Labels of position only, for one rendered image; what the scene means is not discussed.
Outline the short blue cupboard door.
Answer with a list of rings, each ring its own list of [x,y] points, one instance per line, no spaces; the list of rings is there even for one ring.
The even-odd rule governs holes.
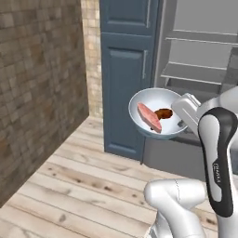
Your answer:
[[[160,0],[152,0],[150,27],[146,28],[148,0],[99,0],[100,29],[105,33],[153,35]]]

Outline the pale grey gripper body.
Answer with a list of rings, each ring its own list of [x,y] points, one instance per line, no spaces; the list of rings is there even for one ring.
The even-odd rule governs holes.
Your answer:
[[[188,126],[194,135],[198,134],[197,109],[201,106],[200,101],[192,94],[185,93],[175,100],[171,108],[178,117]]]

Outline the pink raw steak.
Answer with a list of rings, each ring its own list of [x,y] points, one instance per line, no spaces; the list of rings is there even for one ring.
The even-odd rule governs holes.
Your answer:
[[[149,109],[145,104],[139,103],[138,104],[138,112],[141,117],[141,119],[155,132],[161,133],[162,132],[162,126],[160,124],[160,121],[157,117],[157,115]]]

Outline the white bowl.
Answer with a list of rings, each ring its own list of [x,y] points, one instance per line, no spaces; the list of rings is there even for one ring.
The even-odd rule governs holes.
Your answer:
[[[162,132],[157,133],[142,120],[138,111],[138,104],[145,104],[150,110],[170,109],[174,101],[180,98],[180,94],[165,88],[153,87],[140,90],[128,104],[129,115],[136,125],[137,130],[145,137],[168,140],[177,137],[187,126],[181,122],[178,115],[173,112],[169,119],[162,119]]]

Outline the tall blue cupboard door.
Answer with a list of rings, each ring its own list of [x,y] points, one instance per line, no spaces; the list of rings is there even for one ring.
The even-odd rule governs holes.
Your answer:
[[[148,50],[146,76],[142,79],[143,51]],[[130,118],[128,104],[141,89],[152,84],[153,38],[150,36],[103,33],[101,73],[104,150],[141,160],[145,138]]]

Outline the brown chicken drumstick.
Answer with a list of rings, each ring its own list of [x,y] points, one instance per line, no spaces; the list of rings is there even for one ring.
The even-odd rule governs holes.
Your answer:
[[[173,115],[173,111],[170,109],[160,109],[154,112],[158,119],[169,119]]]

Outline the grey open fridge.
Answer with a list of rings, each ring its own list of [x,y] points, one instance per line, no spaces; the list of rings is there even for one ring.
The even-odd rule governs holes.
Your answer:
[[[238,0],[163,0],[154,84],[180,95],[191,93],[201,102],[238,85],[238,46],[166,40],[173,30],[238,34]],[[224,68],[220,85],[165,78],[168,62]],[[205,178],[202,149],[189,130],[171,140],[147,139],[144,164],[169,177]]]

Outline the grey fridge shelf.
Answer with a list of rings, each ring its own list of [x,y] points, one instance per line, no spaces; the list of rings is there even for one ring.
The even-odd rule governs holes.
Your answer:
[[[226,75],[224,68],[204,67],[190,64],[168,62],[161,76],[179,80],[220,85]]]
[[[167,35],[165,39],[238,46],[238,34],[228,34],[228,33],[206,33],[206,32],[173,30]]]

